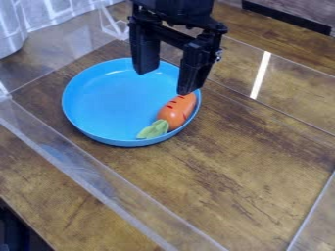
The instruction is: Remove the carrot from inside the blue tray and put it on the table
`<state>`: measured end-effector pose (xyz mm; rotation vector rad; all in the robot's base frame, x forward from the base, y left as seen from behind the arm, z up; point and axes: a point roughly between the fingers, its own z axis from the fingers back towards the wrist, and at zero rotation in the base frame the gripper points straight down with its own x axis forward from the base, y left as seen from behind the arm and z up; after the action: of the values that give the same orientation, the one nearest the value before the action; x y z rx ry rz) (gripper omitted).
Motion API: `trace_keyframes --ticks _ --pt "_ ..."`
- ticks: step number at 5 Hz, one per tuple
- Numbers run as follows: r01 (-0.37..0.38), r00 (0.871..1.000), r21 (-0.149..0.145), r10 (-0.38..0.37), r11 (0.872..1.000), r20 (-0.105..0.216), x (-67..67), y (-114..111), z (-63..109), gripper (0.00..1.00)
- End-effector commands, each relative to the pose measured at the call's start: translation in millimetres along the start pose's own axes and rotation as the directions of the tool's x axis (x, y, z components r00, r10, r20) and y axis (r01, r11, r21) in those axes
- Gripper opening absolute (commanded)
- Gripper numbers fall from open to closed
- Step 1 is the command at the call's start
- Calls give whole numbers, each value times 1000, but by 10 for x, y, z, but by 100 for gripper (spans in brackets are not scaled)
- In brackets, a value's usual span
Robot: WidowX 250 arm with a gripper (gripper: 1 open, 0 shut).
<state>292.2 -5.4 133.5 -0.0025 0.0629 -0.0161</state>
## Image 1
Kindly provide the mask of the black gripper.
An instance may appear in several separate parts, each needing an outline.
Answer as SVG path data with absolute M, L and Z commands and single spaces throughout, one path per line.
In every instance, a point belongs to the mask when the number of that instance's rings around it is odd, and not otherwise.
M 135 71 L 143 75 L 160 63 L 160 43 L 183 49 L 178 89 L 186 95 L 203 87 L 222 60 L 227 26 L 212 17 L 214 0 L 131 0 L 130 43 Z

